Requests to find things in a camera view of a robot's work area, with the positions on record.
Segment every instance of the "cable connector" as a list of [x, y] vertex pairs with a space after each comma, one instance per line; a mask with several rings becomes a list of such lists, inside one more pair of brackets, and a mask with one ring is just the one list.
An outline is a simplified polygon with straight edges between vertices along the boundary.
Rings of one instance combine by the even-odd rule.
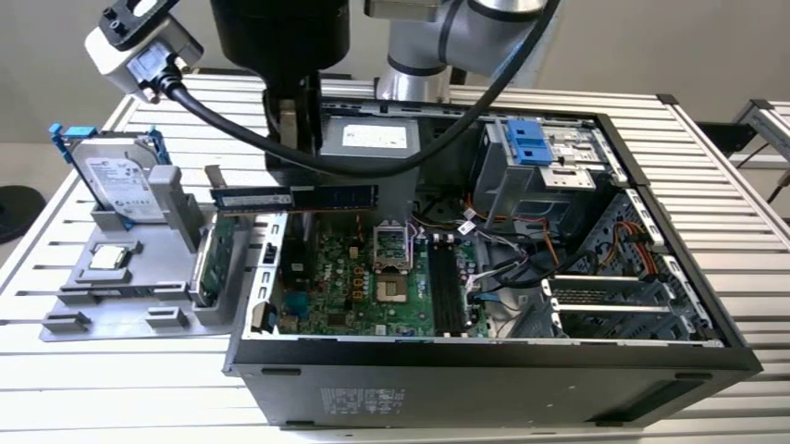
[[177, 20], [168, 15], [144, 38], [120, 51], [96, 28], [85, 39], [93, 64], [106, 79], [145, 103], [157, 103], [162, 87], [180, 80], [204, 49]]

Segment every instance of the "blue drive bracket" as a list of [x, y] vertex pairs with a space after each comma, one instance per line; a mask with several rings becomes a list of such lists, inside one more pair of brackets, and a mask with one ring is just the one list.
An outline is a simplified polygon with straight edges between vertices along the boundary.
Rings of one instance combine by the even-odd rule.
[[158, 132], [156, 127], [150, 127], [150, 129], [148, 129], [148, 137], [150, 137], [150, 140], [153, 141], [153, 147], [156, 149], [156, 160], [161, 165], [172, 165], [173, 162], [170, 162], [168, 148], [164, 145], [164, 136], [161, 135], [161, 132]]
[[509, 119], [504, 125], [516, 162], [520, 165], [551, 165], [553, 153], [540, 124], [533, 120]]

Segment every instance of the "slotted metal surface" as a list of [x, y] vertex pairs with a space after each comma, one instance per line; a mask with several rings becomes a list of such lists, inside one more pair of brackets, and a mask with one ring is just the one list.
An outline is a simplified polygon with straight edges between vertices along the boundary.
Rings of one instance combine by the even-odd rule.
[[[250, 78], [189, 76], [194, 96], [265, 134], [262, 84]], [[369, 82], [329, 81], [324, 94], [370, 97]], [[453, 87], [452, 102], [481, 94]], [[2, 442], [330, 441], [605, 442], [639, 444], [790, 442], [790, 252], [776, 216], [727, 167], [680, 108], [649, 95], [509, 90], [499, 105], [600, 112], [611, 116], [652, 188], [721, 296], [764, 371], [644, 430], [326, 430], [280, 432], [265, 426], [240, 379], [220, 373], [226, 337], [42, 343], [40, 326], [0, 327]], [[108, 126], [165, 135], [184, 188], [202, 203], [201, 168], [220, 164], [232, 185], [270, 183], [260, 152], [202, 125], [176, 104], [124, 100]], [[72, 174], [0, 269], [0, 318], [37, 320], [50, 309], [92, 231], [90, 195]], [[252, 279], [258, 248], [248, 258]]]

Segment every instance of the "wires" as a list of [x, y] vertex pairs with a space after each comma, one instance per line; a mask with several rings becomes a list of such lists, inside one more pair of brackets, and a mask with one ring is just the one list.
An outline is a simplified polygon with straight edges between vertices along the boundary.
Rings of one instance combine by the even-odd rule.
[[433, 141], [424, 147], [419, 153], [408, 156], [393, 166], [380, 166], [360, 169], [354, 166], [346, 165], [344, 162], [330, 162], [325, 159], [318, 159], [309, 154], [301, 153], [280, 143], [266, 139], [250, 130], [237, 125], [230, 120], [218, 115], [213, 110], [202, 105], [186, 91], [186, 87], [176, 78], [176, 76], [164, 76], [158, 83], [158, 89], [165, 93], [168, 98], [176, 101], [186, 110], [200, 118], [208, 125], [228, 134], [234, 139], [250, 144], [254, 148], [265, 153], [278, 157], [284, 161], [298, 165], [306, 169], [317, 171], [322, 174], [345, 176], [358, 179], [385, 178], [395, 176], [412, 168], [419, 167], [429, 158], [436, 156], [455, 141], [457, 136], [469, 127], [471, 123], [480, 117], [488, 109], [499, 94], [504, 90], [509, 81], [515, 78], [520, 67], [523, 66], [527, 57], [532, 53], [535, 46], [548, 28], [551, 18], [559, 7], [559, 0], [548, 0], [540, 18], [537, 19], [529, 34], [523, 43], [517, 47], [501, 74], [496, 77], [491, 86], [480, 96], [477, 102], [471, 106], [467, 113], [452, 123], [447, 131], [433, 139]]
[[782, 185], [777, 185], [776, 188], [773, 188], [773, 191], [769, 193], [769, 196], [767, 196], [765, 202], [768, 204], [772, 204], [773, 201], [776, 200], [776, 197], [779, 197], [779, 193], [782, 192], [782, 188], [783, 188]]
[[[617, 244], [619, 244], [617, 231], [620, 228], [623, 228], [625, 230], [625, 232], [628, 233], [628, 236], [632, 236], [633, 234], [647, 234], [644, 229], [641, 227], [639, 227], [633, 222], [628, 222], [628, 221], [616, 222], [615, 227], [612, 229], [612, 246], [608, 249], [608, 254], [605, 254], [605, 257], [603, 258], [603, 262], [600, 262], [599, 269], [604, 268], [611, 263], [612, 259], [615, 258], [615, 255], [617, 253]], [[644, 266], [644, 270], [645, 270], [647, 274], [648, 275], [657, 274], [657, 265], [655, 264], [655, 261], [652, 260], [652, 256], [649, 255], [647, 248], [644, 247], [644, 243], [635, 242], [633, 245], [635, 245], [635, 249], [636, 249], [636, 254], [639, 254], [639, 258], [641, 259], [641, 264]]]
[[572, 254], [557, 266], [545, 270], [537, 276], [524, 279], [521, 281], [500, 280], [500, 285], [487, 290], [485, 293], [492, 293], [501, 289], [529, 289], [540, 285], [540, 281], [551, 276], [553, 273], [563, 272], [571, 268], [581, 259], [589, 260], [592, 265], [597, 264], [597, 255], [589, 250], [577, 251]]
[[513, 322], [517, 317], [519, 317], [519, 315], [516, 314], [513, 317], [511, 317], [509, 319], [507, 319], [507, 321], [504, 321], [504, 323], [496, 329], [496, 334], [493, 335], [493, 338], [497, 338], [499, 337], [499, 335], [501, 333], [501, 330], [504, 329], [504, 326], [507, 326], [511, 322]]
[[751, 153], [745, 159], [743, 159], [740, 161], [740, 163], [737, 164], [737, 166], [735, 167], [735, 169], [740, 168], [748, 160], [751, 160], [751, 157], [753, 157], [756, 154], [760, 153], [760, 151], [763, 151], [763, 149], [767, 147], [767, 142], [763, 144], [763, 146], [760, 146], [756, 150], [753, 150], [753, 153]]
[[[471, 206], [471, 194], [467, 194], [467, 200], [464, 201], [467, 208], [473, 212], [473, 214], [480, 217], [483, 220], [487, 220], [487, 215], [483, 215], [473, 209]], [[507, 217], [497, 216], [495, 220], [504, 220]], [[535, 222], [543, 225], [543, 240], [545, 241], [545, 246], [548, 251], [551, 252], [551, 258], [553, 259], [553, 264], [559, 265], [559, 257], [556, 255], [556, 251], [553, 250], [553, 245], [551, 244], [551, 234], [549, 234], [549, 227], [548, 227], [548, 219], [545, 217], [540, 217], [537, 219], [531, 219], [528, 217], [513, 217], [513, 220], [519, 220], [520, 222]]]

